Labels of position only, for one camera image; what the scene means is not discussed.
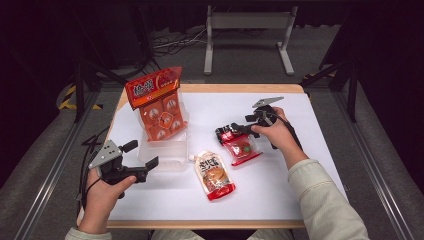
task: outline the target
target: gray carpet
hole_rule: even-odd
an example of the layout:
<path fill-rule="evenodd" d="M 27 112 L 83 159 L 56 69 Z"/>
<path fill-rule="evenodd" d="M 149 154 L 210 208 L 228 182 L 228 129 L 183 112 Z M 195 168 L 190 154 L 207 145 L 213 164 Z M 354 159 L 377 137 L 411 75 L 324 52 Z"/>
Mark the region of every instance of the gray carpet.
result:
<path fill-rule="evenodd" d="M 308 73 L 318 71 L 337 27 L 295 28 L 288 47 L 294 76 L 287 76 L 279 58 L 275 42 L 277 31 L 264 31 L 259 36 L 250 36 L 237 31 L 215 34 L 214 65 L 210 76 L 203 75 L 205 45 L 197 43 L 175 55 L 157 57 L 161 68 L 182 66 L 182 80 L 186 83 L 299 83 Z M 154 66 L 146 68 L 153 71 Z M 402 161 L 382 129 L 378 118 L 370 107 L 366 96 L 359 88 L 355 125 L 369 147 L 376 164 L 391 190 L 393 199 L 412 233 L 402 237 L 393 226 L 394 220 L 382 204 L 381 193 L 375 187 L 367 171 L 363 154 L 352 134 L 352 125 L 344 116 L 343 107 L 325 86 L 325 79 L 305 91 L 311 94 L 311 104 L 333 156 L 341 180 L 346 186 L 352 206 L 363 218 L 371 239 L 424 239 L 424 197 L 407 174 Z M 75 224 L 78 180 L 81 162 L 86 150 L 82 142 L 109 125 L 122 88 L 104 87 L 95 102 L 103 104 L 103 110 L 90 110 L 87 119 L 76 136 L 66 159 L 60 178 L 47 194 L 47 204 L 39 216 L 33 219 L 33 228 L 27 239 L 62 239 Z M 0 191 L 0 239 L 13 239 L 39 189 L 54 166 L 68 133 L 75 127 L 74 110 L 61 110 L 60 115 L 43 132 Z M 115 239 L 147 239 L 145 230 L 112 230 Z M 294 231 L 296 239 L 308 239 L 304 229 Z"/>

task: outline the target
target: sleeve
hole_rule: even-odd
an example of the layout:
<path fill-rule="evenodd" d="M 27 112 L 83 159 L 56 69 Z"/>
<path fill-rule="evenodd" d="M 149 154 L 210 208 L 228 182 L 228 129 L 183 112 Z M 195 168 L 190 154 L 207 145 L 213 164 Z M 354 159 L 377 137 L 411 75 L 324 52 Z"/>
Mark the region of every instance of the sleeve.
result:
<path fill-rule="evenodd" d="M 318 161 L 295 164 L 289 170 L 289 183 L 299 198 L 311 240 L 368 239 L 361 217 Z"/>
<path fill-rule="evenodd" d="M 66 234 L 65 240 L 112 240 L 112 234 L 88 234 L 71 228 Z"/>

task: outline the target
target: sauce packet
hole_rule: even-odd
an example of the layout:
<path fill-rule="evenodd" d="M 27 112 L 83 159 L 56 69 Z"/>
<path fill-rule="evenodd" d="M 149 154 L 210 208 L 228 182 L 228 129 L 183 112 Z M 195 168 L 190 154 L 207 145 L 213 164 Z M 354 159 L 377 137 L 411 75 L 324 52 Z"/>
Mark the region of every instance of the sauce packet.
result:
<path fill-rule="evenodd" d="M 210 201 L 226 196 L 236 189 L 218 154 L 203 151 L 196 156 L 190 155 L 189 159 L 195 161 L 197 176 Z"/>

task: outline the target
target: table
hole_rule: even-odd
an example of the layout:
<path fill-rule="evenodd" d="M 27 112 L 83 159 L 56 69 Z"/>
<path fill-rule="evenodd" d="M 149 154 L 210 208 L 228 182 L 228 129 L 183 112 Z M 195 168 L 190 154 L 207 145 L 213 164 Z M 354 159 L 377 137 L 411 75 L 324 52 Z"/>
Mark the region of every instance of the table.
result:
<path fill-rule="evenodd" d="M 296 129 L 305 152 L 311 154 L 310 157 L 313 156 L 314 158 L 316 157 L 322 160 L 320 160 L 321 164 L 330 176 L 333 177 L 341 192 L 344 193 L 343 186 L 319 129 L 315 115 L 313 114 L 309 99 L 306 94 L 303 93 L 303 89 L 299 85 L 182 84 L 180 90 L 182 92 L 184 104 L 186 105 L 186 110 L 190 113 L 189 134 L 190 130 L 199 131 L 199 129 L 206 128 L 208 125 L 208 123 L 205 123 L 206 125 L 200 124 L 201 126 L 199 126 L 198 122 L 196 122 L 201 115 L 204 115 L 203 113 L 190 112 L 190 110 L 195 109 L 195 105 L 198 104 L 192 101 L 193 99 L 197 99 L 196 94 L 202 93 L 202 96 L 209 94 L 214 97 L 219 96 L 221 99 L 228 98 L 231 100 L 230 102 L 233 106 L 248 105 L 247 109 L 249 109 L 251 105 L 246 99 L 250 97 L 256 98 L 257 96 L 264 96 L 264 98 L 267 98 L 275 96 L 276 94 L 281 96 L 281 94 L 284 93 L 285 101 L 282 100 L 280 103 L 275 103 L 273 105 L 281 106 L 286 109 L 286 115 L 291 119 L 292 125 Z M 237 105 L 235 99 L 240 99 L 240 104 Z M 128 117 L 131 116 L 132 113 L 124 117 L 124 119 L 128 121 L 128 124 L 125 124 L 125 126 L 131 129 L 121 128 L 120 130 L 122 131 L 114 131 L 114 129 L 117 128 L 117 122 L 122 121 L 122 112 L 128 111 L 126 108 L 129 108 L 129 105 L 126 104 L 126 102 L 126 94 L 123 92 L 118 103 L 118 110 L 115 114 L 111 131 L 108 135 L 108 138 L 114 140 L 118 145 L 128 140 L 121 138 L 131 138 L 128 135 L 134 133 L 134 130 L 130 127 L 132 125 L 129 123 L 131 117 Z M 228 119 L 233 117 L 234 116 L 222 116 L 224 121 L 228 121 Z M 215 122 L 217 122 L 216 127 L 220 127 L 219 124 L 222 124 L 218 123 L 220 117 L 208 116 L 208 120 L 209 119 L 212 123 L 209 123 L 209 125 L 214 126 Z M 189 135 L 188 138 L 191 138 L 191 141 L 188 141 L 189 149 L 193 150 L 194 153 L 198 153 L 200 149 L 204 147 L 196 145 L 196 143 L 199 142 L 196 136 L 198 137 L 200 134 L 199 132 L 197 133 L 197 135 Z M 206 137 L 201 137 L 202 142 L 207 143 L 211 148 L 209 150 L 220 154 L 224 159 L 228 159 L 228 156 L 225 156 L 228 153 L 217 143 L 214 133 L 212 132 L 210 135 L 211 136 L 205 135 Z M 115 209 L 110 215 L 108 227 L 144 229 L 293 229 L 304 227 L 298 202 L 294 194 L 290 192 L 291 188 L 287 183 L 288 171 L 284 161 L 281 159 L 281 153 L 272 150 L 265 137 L 260 137 L 255 141 L 264 152 L 257 159 L 241 165 L 238 169 L 231 168 L 230 164 L 226 162 L 229 176 L 233 178 L 237 186 L 234 193 L 222 199 L 218 199 L 217 201 L 209 202 L 201 189 L 197 177 L 194 181 L 186 181 L 188 179 L 186 178 L 187 176 L 194 178 L 194 167 L 190 168 L 190 166 L 188 166 L 184 172 L 169 173 L 169 175 L 163 175 L 163 173 L 154 174 L 153 170 L 149 173 L 146 183 L 132 186 L 126 191 L 126 196 L 118 201 Z M 137 160 L 134 160 L 136 156 L 129 155 L 130 153 L 131 152 L 124 155 L 123 164 L 129 167 L 140 164 Z M 252 178 L 247 177 L 254 175 L 264 177 L 255 178 L 253 181 Z M 281 178 L 267 179 L 266 177 L 278 175 L 280 175 Z M 255 188 L 254 192 L 250 192 L 251 189 L 246 188 L 246 185 L 250 187 L 255 186 L 255 184 L 262 184 L 261 186 L 263 189 Z M 254 204 L 253 206 L 256 206 L 256 208 L 243 207 L 245 204 L 249 206 L 250 204 Z M 200 206 L 202 212 L 193 215 L 193 212 L 196 212 L 196 210 L 199 211 L 197 208 L 198 206 Z"/>

